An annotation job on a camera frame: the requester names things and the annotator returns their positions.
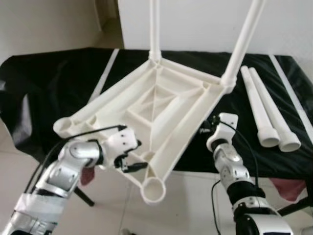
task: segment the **white plastic rod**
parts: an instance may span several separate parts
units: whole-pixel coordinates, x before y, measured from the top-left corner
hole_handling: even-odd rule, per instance
[[[300,140],[288,127],[284,117],[281,115],[278,107],[263,84],[258,72],[255,68],[250,68],[249,71],[269,119],[280,137],[280,143],[278,144],[279,149],[282,152],[292,152],[299,149],[301,146]]]
[[[253,0],[225,73],[222,75],[221,84],[223,86],[234,87],[236,85],[237,73],[263,11],[265,2],[266,0]]]
[[[248,94],[254,120],[258,128],[258,138],[260,144],[261,146],[267,148],[274,147],[278,145],[280,139],[277,131],[273,128],[268,115],[266,114],[265,108],[258,95],[247,66],[241,67],[241,74],[245,82],[246,92]]]
[[[150,0],[150,51],[149,59],[158,62],[160,51],[160,1]]]

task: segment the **white pipe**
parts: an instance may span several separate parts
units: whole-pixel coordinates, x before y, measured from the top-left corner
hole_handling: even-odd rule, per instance
[[[280,150],[282,152],[292,152],[299,149],[301,146],[300,140],[288,127],[284,117],[281,115],[278,107],[263,84],[258,72],[255,68],[250,68],[249,71],[269,119],[280,137],[280,143],[278,144]]]
[[[158,62],[160,50],[160,1],[150,0],[150,51],[149,59]]]
[[[272,127],[268,115],[266,114],[265,108],[258,95],[247,66],[241,67],[241,74],[245,82],[246,92],[248,94],[254,120],[258,128],[258,138],[260,144],[261,146],[267,148],[274,147],[278,145],[280,139],[277,131]]]
[[[235,87],[236,85],[237,73],[261,16],[265,2],[266,0],[253,0],[251,4],[234,51],[231,54],[225,73],[222,75],[221,84],[225,87]]]

